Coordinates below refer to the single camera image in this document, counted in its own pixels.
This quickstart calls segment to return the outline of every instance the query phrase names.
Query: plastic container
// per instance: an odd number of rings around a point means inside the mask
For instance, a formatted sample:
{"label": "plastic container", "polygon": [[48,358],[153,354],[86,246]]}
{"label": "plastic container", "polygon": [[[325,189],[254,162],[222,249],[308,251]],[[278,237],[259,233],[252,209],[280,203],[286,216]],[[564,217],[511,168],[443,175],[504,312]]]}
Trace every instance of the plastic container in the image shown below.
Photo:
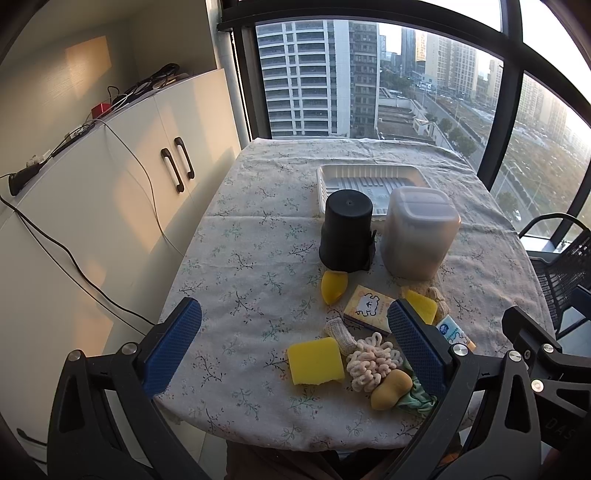
{"label": "plastic container", "polygon": [[395,277],[430,280],[459,228],[460,215],[445,193],[397,188],[390,195],[380,244],[384,265]]}

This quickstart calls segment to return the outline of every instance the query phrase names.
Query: building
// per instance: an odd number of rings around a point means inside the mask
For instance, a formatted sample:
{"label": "building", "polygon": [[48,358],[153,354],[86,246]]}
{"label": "building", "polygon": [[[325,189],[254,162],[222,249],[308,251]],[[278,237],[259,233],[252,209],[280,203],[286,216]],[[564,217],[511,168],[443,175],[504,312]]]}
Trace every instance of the building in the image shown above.
{"label": "building", "polygon": [[412,28],[402,28],[401,55],[402,76],[410,78],[415,69],[416,55],[415,31]]}
{"label": "building", "polygon": [[556,95],[543,88],[544,96],[538,128],[558,144],[563,143],[566,126],[567,106]]}
{"label": "building", "polygon": [[348,21],[281,22],[256,34],[272,136],[348,136]]}
{"label": "building", "polygon": [[475,99],[478,84],[476,49],[440,35],[427,34],[424,78],[438,89]]}
{"label": "building", "polygon": [[414,31],[415,35],[415,61],[425,61],[427,59],[427,32],[420,30]]}
{"label": "building", "polygon": [[427,34],[425,50],[425,81],[437,89],[447,88],[450,70],[451,40],[439,35]]}
{"label": "building", "polygon": [[385,59],[387,56],[386,51],[386,35],[379,36],[379,58]]}
{"label": "building", "polygon": [[447,88],[457,96],[476,98],[478,84],[478,57],[476,49],[465,43],[446,39],[450,45]]}
{"label": "building", "polygon": [[488,89],[486,91],[486,104],[492,109],[496,108],[501,89],[501,78],[503,77],[503,62],[492,59],[489,65]]}
{"label": "building", "polygon": [[533,78],[523,75],[521,98],[515,119],[530,128],[536,128],[540,120],[543,101],[544,88]]}
{"label": "building", "polygon": [[376,23],[281,22],[258,26],[256,36],[274,138],[375,137]]}
{"label": "building", "polygon": [[378,36],[377,23],[349,21],[351,138],[377,138]]}
{"label": "building", "polygon": [[476,82],[476,100],[482,103],[486,102],[486,92],[488,90],[488,79],[482,75],[478,76],[478,80]]}

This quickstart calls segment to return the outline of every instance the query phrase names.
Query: metal bolt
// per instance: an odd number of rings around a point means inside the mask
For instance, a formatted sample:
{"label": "metal bolt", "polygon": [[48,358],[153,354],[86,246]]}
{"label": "metal bolt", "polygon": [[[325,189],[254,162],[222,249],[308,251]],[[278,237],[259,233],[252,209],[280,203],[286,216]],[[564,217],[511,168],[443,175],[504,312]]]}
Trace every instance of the metal bolt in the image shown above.
{"label": "metal bolt", "polygon": [[463,343],[456,343],[452,349],[453,353],[455,353],[457,356],[465,356],[468,354],[468,347]]}
{"label": "metal bolt", "polygon": [[521,362],[521,354],[517,350],[511,350],[509,352],[509,358],[514,362]]}
{"label": "metal bolt", "polygon": [[531,389],[534,392],[540,393],[544,389],[544,384],[542,383],[542,380],[532,380]]}
{"label": "metal bolt", "polygon": [[75,362],[81,356],[82,356],[82,352],[80,352],[79,350],[72,350],[70,353],[68,353],[68,360],[70,362]]}
{"label": "metal bolt", "polygon": [[121,347],[121,353],[124,355],[133,355],[138,351],[138,346],[135,343],[126,343]]}

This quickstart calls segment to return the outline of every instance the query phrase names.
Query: black cup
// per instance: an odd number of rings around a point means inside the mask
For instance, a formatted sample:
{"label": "black cup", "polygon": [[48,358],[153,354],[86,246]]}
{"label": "black cup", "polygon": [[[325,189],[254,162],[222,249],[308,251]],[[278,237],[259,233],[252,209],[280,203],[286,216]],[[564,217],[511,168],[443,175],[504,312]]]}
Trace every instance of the black cup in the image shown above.
{"label": "black cup", "polygon": [[330,270],[369,270],[375,256],[371,231],[374,206],[357,190],[337,190],[326,199],[320,234],[320,260]]}

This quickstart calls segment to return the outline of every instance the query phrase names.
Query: tree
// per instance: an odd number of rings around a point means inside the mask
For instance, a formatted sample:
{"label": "tree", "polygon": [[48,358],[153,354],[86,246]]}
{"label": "tree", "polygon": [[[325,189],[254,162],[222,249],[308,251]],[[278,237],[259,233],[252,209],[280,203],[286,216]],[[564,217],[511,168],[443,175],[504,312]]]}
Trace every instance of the tree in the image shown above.
{"label": "tree", "polygon": [[456,142],[458,138],[462,137],[462,130],[460,130],[458,127],[455,127],[451,132],[449,132],[449,134],[447,135],[447,137],[449,138],[450,142]]}
{"label": "tree", "polygon": [[511,192],[500,192],[496,197],[496,202],[505,215],[510,219],[515,218],[515,211],[517,210],[518,204],[517,199]]}
{"label": "tree", "polygon": [[449,118],[442,118],[439,120],[439,128],[443,133],[449,132],[453,127],[453,123]]}
{"label": "tree", "polygon": [[465,157],[469,157],[476,151],[476,143],[473,139],[462,135],[456,140],[457,149]]}

